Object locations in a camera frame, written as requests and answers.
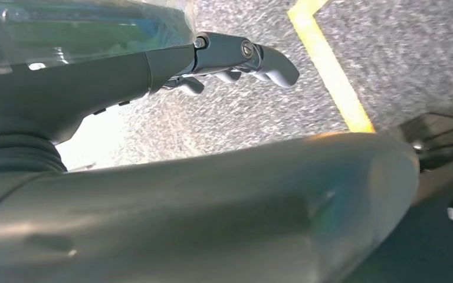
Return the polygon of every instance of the transparent plastic cover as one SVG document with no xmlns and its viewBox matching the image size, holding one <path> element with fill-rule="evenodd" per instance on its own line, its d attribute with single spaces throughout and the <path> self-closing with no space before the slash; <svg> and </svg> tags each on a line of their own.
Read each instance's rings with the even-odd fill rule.
<svg viewBox="0 0 453 283">
<path fill-rule="evenodd" d="M 0 74 L 193 42 L 194 0 L 0 0 Z"/>
</svg>

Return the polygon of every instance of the floor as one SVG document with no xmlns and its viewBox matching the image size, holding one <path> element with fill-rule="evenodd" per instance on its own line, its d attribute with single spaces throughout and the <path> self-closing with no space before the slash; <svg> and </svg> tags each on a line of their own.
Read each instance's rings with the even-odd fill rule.
<svg viewBox="0 0 453 283">
<path fill-rule="evenodd" d="M 67 166 L 147 163 L 347 130 L 288 18 L 295 3 L 199 0 L 196 23 L 279 49 L 300 69 L 295 87 L 207 78 L 199 96 L 163 91 L 110 108 L 58 147 Z M 314 17 L 376 130 L 426 111 L 453 114 L 453 1 L 329 0 Z"/>
</svg>

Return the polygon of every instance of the bolt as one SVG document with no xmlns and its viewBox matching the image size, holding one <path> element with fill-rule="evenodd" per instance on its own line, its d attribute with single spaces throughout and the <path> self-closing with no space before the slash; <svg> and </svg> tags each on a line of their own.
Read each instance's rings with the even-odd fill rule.
<svg viewBox="0 0 453 283">
<path fill-rule="evenodd" d="M 195 48 L 204 48 L 206 47 L 207 45 L 207 42 L 206 42 L 206 39 L 204 39 L 204 37 L 197 37 L 195 38 L 195 41 L 193 42 L 193 46 L 195 46 Z"/>
<path fill-rule="evenodd" d="M 425 149 L 425 145 L 419 141 L 419 140 L 416 140 L 416 141 L 413 141 L 412 142 L 412 147 L 417 151 L 417 152 L 421 152 Z"/>
<path fill-rule="evenodd" d="M 254 46 L 251 41 L 249 40 L 244 40 L 241 43 L 241 51 L 242 51 L 242 56 L 246 59 L 251 59 L 252 56 L 254 55 Z"/>
</svg>

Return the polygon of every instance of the yellow line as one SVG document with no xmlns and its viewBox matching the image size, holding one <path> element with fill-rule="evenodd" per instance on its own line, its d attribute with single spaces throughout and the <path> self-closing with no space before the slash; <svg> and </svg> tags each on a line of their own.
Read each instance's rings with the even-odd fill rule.
<svg viewBox="0 0 453 283">
<path fill-rule="evenodd" d="M 328 0 L 299 0 L 289 18 L 350 131 L 374 133 L 367 113 L 313 15 Z"/>
</svg>

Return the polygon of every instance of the gray carpet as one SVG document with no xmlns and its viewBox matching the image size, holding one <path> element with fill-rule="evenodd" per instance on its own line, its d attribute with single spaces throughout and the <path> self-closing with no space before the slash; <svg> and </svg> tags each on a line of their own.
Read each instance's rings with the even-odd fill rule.
<svg viewBox="0 0 453 283">
<path fill-rule="evenodd" d="M 199 96 L 164 91 L 134 101 L 112 110 L 117 126 L 84 135 L 99 146 L 89 158 L 64 154 L 67 163 L 82 159 L 70 167 L 146 163 L 346 129 L 287 17 L 296 0 L 198 2 L 198 31 L 278 48 L 300 69 L 298 84 L 208 78 Z M 426 111 L 453 113 L 453 1 L 330 0 L 316 18 L 379 130 Z"/>
</svg>

